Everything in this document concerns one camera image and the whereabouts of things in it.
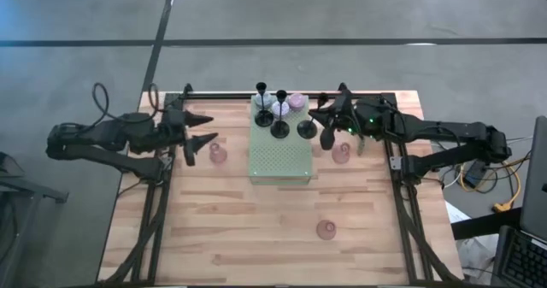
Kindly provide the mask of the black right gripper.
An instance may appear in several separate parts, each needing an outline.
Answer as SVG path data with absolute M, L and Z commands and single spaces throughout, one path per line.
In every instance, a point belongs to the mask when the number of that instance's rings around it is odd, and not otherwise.
M 329 107 L 309 110 L 309 116 L 323 126 L 320 135 L 323 150 L 331 150 L 334 146 L 335 131 L 346 131 L 364 142 L 361 124 L 356 117 L 356 110 L 351 99 L 352 93 L 349 90 L 342 90 Z

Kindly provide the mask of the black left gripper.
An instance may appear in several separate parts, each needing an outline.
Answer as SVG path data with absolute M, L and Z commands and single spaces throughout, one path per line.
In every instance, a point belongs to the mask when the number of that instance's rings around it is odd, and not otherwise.
M 195 150 L 200 150 L 218 136 L 217 132 L 212 132 L 203 135 L 192 135 L 190 138 L 187 134 L 187 128 L 209 123 L 213 119 L 213 117 L 196 115 L 187 110 L 166 109 L 163 111 L 162 129 L 167 133 L 170 144 L 178 144 L 183 147 L 187 166 L 193 167 L 196 164 Z

